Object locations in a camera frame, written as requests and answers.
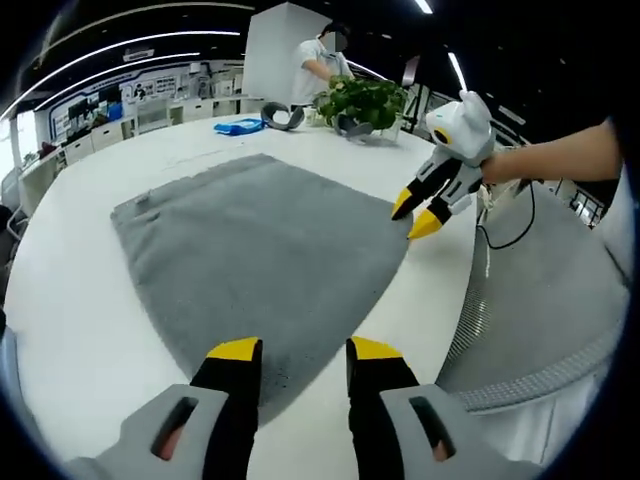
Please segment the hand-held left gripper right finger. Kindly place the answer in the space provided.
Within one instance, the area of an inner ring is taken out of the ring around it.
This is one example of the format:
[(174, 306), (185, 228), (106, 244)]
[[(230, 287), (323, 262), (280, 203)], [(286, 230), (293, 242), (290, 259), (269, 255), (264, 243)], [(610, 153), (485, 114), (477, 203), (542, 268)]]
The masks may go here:
[(542, 468), (507, 459), (462, 405), (421, 385), (386, 343), (346, 340), (348, 424), (361, 479), (536, 479)]

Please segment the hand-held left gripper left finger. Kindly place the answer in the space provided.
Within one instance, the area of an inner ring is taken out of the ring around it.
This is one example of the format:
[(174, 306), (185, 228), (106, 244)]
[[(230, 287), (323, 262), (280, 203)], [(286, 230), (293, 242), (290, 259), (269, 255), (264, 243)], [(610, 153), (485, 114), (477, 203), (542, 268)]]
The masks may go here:
[(66, 463), (73, 479), (244, 479), (258, 428), (263, 342), (246, 337), (210, 350), (187, 384), (174, 384), (129, 415), (95, 458)]

